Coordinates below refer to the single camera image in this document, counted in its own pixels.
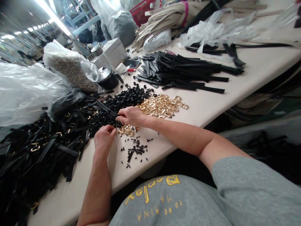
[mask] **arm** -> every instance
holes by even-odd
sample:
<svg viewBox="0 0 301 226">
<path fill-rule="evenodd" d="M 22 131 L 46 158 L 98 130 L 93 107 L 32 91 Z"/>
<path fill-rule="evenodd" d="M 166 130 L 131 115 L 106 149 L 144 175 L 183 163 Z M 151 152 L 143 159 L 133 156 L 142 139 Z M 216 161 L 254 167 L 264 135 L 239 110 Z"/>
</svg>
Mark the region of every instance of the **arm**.
<svg viewBox="0 0 301 226">
<path fill-rule="evenodd" d="M 250 158 L 248 154 L 222 136 L 196 126 L 147 116 L 135 107 L 121 109 L 119 115 L 121 116 L 116 120 L 155 130 L 179 149 L 196 155 L 210 172 L 219 159 L 230 156 Z"/>
<path fill-rule="evenodd" d="M 77 226 L 109 224 L 111 180 L 107 158 L 116 133 L 113 126 L 107 125 L 95 134 L 93 165 Z"/>
</svg>

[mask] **white box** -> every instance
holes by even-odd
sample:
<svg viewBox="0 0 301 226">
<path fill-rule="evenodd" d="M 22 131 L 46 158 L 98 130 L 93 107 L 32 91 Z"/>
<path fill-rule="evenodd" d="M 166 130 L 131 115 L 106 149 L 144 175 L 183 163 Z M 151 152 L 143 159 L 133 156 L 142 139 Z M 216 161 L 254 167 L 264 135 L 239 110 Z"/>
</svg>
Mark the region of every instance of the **white box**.
<svg viewBox="0 0 301 226">
<path fill-rule="evenodd" d="M 127 58 L 125 48 L 119 38 L 108 41 L 103 46 L 103 51 L 114 68 Z"/>
</svg>

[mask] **white table surface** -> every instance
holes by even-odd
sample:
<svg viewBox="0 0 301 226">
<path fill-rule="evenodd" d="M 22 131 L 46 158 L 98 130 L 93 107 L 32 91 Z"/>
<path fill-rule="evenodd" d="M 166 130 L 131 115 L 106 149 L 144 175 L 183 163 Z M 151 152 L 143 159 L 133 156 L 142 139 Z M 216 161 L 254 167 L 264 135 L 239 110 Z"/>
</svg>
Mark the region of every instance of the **white table surface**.
<svg viewBox="0 0 301 226">
<path fill-rule="evenodd" d="M 272 2 L 274 2 L 273 5 L 269 5 L 266 11 L 282 9 L 289 5 L 288 2 L 283 3 L 285 1 Z M 265 23 L 271 21 L 273 18 L 275 18 L 275 16 L 260 18 L 256 23 Z M 197 53 L 181 50 L 177 45 L 174 45 L 171 51 L 185 57 L 199 57 Z M 209 87 L 225 89 L 224 94 L 203 90 L 187 91 L 176 88 L 164 91 L 162 91 L 161 87 L 155 89 L 157 94 L 164 93 L 171 98 L 178 95 L 182 97 L 183 103 L 189 105 L 188 110 L 180 108 L 180 111 L 175 113 L 175 117 L 167 120 L 204 127 L 221 113 L 285 72 L 301 58 L 301 50 L 292 47 L 263 49 L 238 48 L 237 52 L 239 58 L 246 62 L 245 73 L 240 76 L 233 76 L 226 73 L 216 74 L 216 76 L 219 77 L 230 78 L 229 82 L 211 81 L 206 84 L 206 86 Z M 137 80 L 133 79 L 133 76 L 136 74 L 138 73 L 131 73 L 131 76 L 125 75 L 124 84 L 128 83 L 130 86 L 133 86 L 133 82 L 137 82 Z M 140 87 L 143 87 L 145 84 L 147 88 L 153 88 L 145 82 L 139 83 Z M 115 93 L 111 95 L 114 96 L 117 94 L 117 91 L 121 91 L 120 84 L 115 89 Z M 134 154 L 130 162 L 131 168 L 126 169 L 127 149 L 132 148 L 133 143 L 124 141 L 130 137 L 125 135 L 123 137 L 117 136 L 110 151 L 108 167 L 113 194 L 176 149 L 176 147 L 169 143 L 162 135 L 158 135 L 157 132 L 150 129 L 141 128 L 137 136 L 140 136 L 141 144 L 148 145 L 148 152 L 145 152 L 142 156 L 137 156 L 137 160 L 135 160 L 136 155 Z M 152 142 L 146 142 L 146 139 L 151 138 L 154 139 Z M 125 151 L 123 152 L 120 151 L 122 147 L 125 147 Z M 91 172 L 94 150 L 94 142 L 93 139 L 91 139 L 86 146 L 81 161 L 75 165 L 72 181 L 66 183 L 65 178 L 62 177 L 60 179 L 57 188 L 41 200 L 38 212 L 35 215 L 31 213 L 29 226 L 62 226 L 71 224 L 78 219 Z"/>
</svg>

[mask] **pink strap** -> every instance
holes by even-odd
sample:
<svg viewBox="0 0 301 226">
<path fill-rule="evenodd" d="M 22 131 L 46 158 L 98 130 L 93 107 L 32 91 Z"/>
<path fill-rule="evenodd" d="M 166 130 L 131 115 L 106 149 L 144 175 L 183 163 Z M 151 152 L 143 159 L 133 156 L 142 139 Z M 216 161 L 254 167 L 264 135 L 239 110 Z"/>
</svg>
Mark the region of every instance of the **pink strap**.
<svg viewBox="0 0 301 226">
<path fill-rule="evenodd" d="M 187 17 L 188 17 L 188 10 L 189 10 L 188 2 L 184 2 L 184 4 L 185 4 L 185 18 L 183 20 L 182 27 L 184 27 L 185 24 L 186 24 L 186 20 L 187 20 Z"/>
</svg>

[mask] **pile of gold buckles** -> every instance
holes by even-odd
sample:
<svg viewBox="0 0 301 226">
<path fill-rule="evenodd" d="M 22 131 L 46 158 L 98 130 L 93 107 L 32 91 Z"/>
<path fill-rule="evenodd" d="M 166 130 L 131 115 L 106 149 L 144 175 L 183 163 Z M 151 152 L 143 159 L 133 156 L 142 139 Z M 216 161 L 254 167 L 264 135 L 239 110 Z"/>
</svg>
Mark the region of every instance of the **pile of gold buckles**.
<svg viewBox="0 0 301 226">
<path fill-rule="evenodd" d="M 171 118 L 175 112 L 179 111 L 179 107 L 188 109 L 188 105 L 181 102 L 182 98 L 176 96 L 173 100 L 166 94 L 159 93 L 156 97 L 152 96 L 149 99 L 144 99 L 141 105 L 137 105 L 144 114 L 148 116 L 155 116 L 158 118 Z M 131 125 L 124 125 L 119 129 L 119 134 L 126 134 L 130 137 L 134 136 L 139 130 L 139 127 Z"/>
</svg>

